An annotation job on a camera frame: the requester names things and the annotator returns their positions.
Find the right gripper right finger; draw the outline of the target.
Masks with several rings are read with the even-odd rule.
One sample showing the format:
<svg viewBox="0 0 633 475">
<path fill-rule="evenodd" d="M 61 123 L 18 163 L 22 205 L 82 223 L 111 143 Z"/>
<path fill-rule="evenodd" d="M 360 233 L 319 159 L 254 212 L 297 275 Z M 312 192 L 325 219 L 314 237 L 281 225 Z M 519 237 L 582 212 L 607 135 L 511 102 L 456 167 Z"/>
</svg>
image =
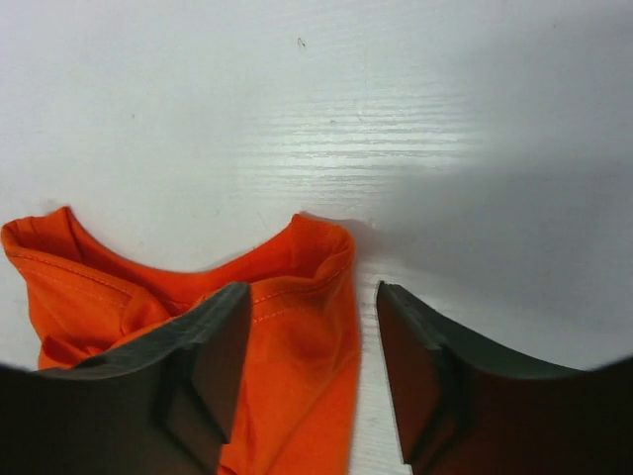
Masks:
<svg viewBox="0 0 633 475">
<path fill-rule="evenodd" d="M 416 474 L 628 474 L 632 361 L 550 363 L 381 282 L 376 308 L 402 458 Z"/>
</svg>

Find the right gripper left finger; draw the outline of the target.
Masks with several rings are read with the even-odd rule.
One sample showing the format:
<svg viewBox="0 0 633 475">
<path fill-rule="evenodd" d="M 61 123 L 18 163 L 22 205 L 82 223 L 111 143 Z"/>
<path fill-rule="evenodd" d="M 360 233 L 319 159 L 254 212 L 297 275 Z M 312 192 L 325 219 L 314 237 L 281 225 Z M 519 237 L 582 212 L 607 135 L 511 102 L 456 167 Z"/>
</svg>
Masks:
<svg viewBox="0 0 633 475">
<path fill-rule="evenodd" d="M 5 474 L 213 474 L 250 330 L 232 283 L 190 312 L 69 368 L 1 369 Z"/>
</svg>

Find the orange t shirt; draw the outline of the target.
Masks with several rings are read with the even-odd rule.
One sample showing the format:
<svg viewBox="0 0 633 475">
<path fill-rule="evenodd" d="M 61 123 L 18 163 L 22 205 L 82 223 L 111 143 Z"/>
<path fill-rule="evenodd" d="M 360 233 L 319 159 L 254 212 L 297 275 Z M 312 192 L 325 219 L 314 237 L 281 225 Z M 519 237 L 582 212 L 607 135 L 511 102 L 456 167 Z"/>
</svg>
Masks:
<svg viewBox="0 0 633 475">
<path fill-rule="evenodd" d="M 251 252 L 199 273 L 146 267 L 97 242 L 63 207 L 9 222 L 1 242 L 26 282 L 39 366 L 68 368 L 157 329 L 231 282 L 251 287 L 251 328 L 222 474 L 343 474 L 360 333 L 355 244 L 296 215 Z"/>
</svg>

